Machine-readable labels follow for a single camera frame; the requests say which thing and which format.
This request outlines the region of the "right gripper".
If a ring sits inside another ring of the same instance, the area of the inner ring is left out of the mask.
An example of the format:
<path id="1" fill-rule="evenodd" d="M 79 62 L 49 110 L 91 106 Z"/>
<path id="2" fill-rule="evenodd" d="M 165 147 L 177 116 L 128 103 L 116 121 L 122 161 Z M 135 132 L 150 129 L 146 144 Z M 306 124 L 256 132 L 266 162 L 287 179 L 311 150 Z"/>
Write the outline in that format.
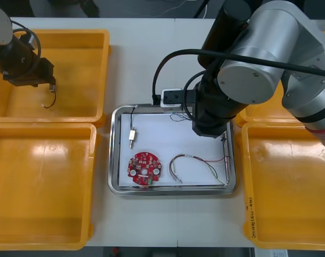
<path id="1" fill-rule="evenodd" d="M 231 119 L 212 117 L 208 114 L 197 114 L 197 122 L 192 122 L 193 131 L 201 137 L 218 138 L 227 128 Z"/>

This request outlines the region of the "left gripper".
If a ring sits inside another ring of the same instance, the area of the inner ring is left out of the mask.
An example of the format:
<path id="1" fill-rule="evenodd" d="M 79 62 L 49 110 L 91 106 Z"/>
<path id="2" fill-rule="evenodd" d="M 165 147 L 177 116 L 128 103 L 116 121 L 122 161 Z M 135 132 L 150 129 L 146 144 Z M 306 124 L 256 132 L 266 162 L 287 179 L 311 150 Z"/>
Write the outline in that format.
<path id="1" fill-rule="evenodd" d="M 54 66 L 46 58 L 41 58 L 38 67 L 29 75 L 16 79 L 5 79 L 14 86 L 33 86 L 49 84 L 49 92 L 56 92 L 56 79 L 54 77 Z"/>

